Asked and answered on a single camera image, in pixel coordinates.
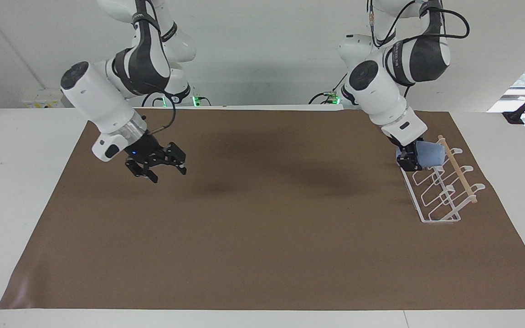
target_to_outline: brown table surface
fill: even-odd
[[[97,160],[89,123],[0,308],[525,309],[525,246],[500,200],[450,115],[419,116],[488,187],[459,223],[420,222],[362,112],[179,111],[157,136],[188,175],[158,167],[155,185],[124,154]]]

